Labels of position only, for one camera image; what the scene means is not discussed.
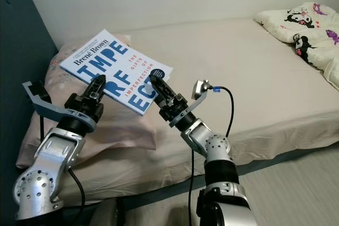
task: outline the black cable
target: black cable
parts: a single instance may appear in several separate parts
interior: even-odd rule
[[[72,176],[72,178],[74,179],[76,184],[78,185],[80,193],[81,193],[81,207],[80,207],[80,210],[79,210],[78,214],[76,215],[76,217],[74,218],[74,220],[72,221],[72,223],[70,224],[70,225],[75,225],[76,221],[79,219],[79,217],[80,217],[80,215],[83,212],[84,207],[85,207],[85,192],[84,192],[83,186],[81,185],[79,179],[75,176],[75,174],[72,171],[72,169],[69,169],[68,172]]]
[[[226,132],[226,137],[228,137],[229,131],[231,130],[231,126],[232,126],[232,123],[233,123],[233,116],[234,116],[234,100],[233,100],[233,96],[232,96],[231,91],[228,88],[225,88],[225,87],[213,87],[213,89],[223,89],[226,92],[228,92],[229,97],[231,98],[231,119],[229,120],[227,132]]]
[[[193,187],[193,178],[194,178],[194,151],[192,150],[192,173],[191,173],[191,182],[189,190],[189,225],[192,226],[192,215],[191,215],[191,193]]]
[[[44,139],[43,116],[40,116],[40,143]]]

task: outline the pillowcase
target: pillowcase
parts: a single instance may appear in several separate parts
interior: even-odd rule
[[[125,44],[130,44],[130,37],[115,35]],[[71,42],[64,45],[49,65],[45,88],[49,93],[52,104],[64,107],[72,93],[81,95],[87,85],[78,78],[70,75],[59,67],[59,63],[82,47],[89,39]],[[96,125],[94,132],[85,136],[85,144],[79,154],[77,163],[83,162],[99,152],[110,148],[144,148],[155,150],[155,131],[147,117],[137,113],[103,96],[104,112]],[[44,119],[44,134],[56,127],[57,122]],[[16,166],[26,168],[32,165],[34,153],[40,145],[40,118],[34,112],[31,124],[22,141]]]

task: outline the pillow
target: pillow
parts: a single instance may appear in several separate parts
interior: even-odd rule
[[[130,44],[129,36],[115,36],[123,43]],[[82,47],[88,40],[68,43],[52,58],[44,85],[51,97],[52,104],[64,107],[64,103],[72,93],[81,95],[86,89],[87,85],[84,82],[62,70],[59,63]],[[103,96],[101,102],[104,104],[104,112],[95,131],[86,135],[85,145],[77,159],[78,164],[109,148],[135,147],[155,150],[155,132],[147,117],[139,116],[106,95]],[[57,122],[44,119],[44,134],[46,135],[56,125]],[[39,144],[40,118],[34,112],[31,124],[22,141],[16,166],[26,168],[32,165],[34,153]]]

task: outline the mattress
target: mattress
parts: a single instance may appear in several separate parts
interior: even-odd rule
[[[236,164],[339,141],[338,91],[319,70],[295,55],[292,47],[253,20],[177,24],[124,33],[132,35],[133,48],[174,67],[168,84],[189,102],[198,79],[232,91],[235,115],[229,140]],[[87,204],[152,191],[190,177],[190,148],[158,111],[153,104],[146,113],[156,130],[155,151],[112,149],[75,167]],[[227,93],[209,92],[194,114],[214,132],[226,133],[230,117]],[[195,154],[195,175],[204,174],[203,162]],[[69,176],[61,197],[66,205],[80,202],[78,188]]]

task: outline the book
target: book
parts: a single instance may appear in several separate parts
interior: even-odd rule
[[[106,30],[61,62],[60,67],[87,84],[105,74],[105,94],[140,115],[157,95],[148,76],[167,80],[173,70],[130,48]]]

